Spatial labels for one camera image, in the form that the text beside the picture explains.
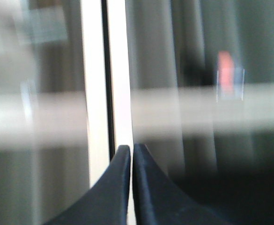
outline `red object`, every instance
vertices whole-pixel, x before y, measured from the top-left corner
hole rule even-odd
[[[219,52],[219,83],[224,92],[232,93],[234,90],[234,61],[229,52]]]

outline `gray curtain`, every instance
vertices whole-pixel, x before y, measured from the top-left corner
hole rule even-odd
[[[244,68],[245,83],[274,82],[274,0],[126,0],[126,4],[132,93],[215,85],[219,51],[228,51]],[[166,173],[169,165],[180,164],[173,171],[179,177],[274,167],[274,132],[219,135],[212,126],[207,129],[209,135],[184,136],[178,127],[174,140],[141,141]],[[180,166],[185,172],[177,169]]]

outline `black plastic piece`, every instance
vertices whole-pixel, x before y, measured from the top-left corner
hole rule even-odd
[[[144,144],[133,152],[133,198],[138,225],[228,225],[197,204],[155,163]]]
[[[126,225],[130,161],[129,147],[119,146],[94,187],[44,225]]]

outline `glass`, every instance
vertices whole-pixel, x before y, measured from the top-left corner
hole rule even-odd
[[[89,189],[86,121],[80,1],[0,0],[0,224]]]
[[[134,142],[231,222],[274,224],[274,0],[127,0],[126,14]]]

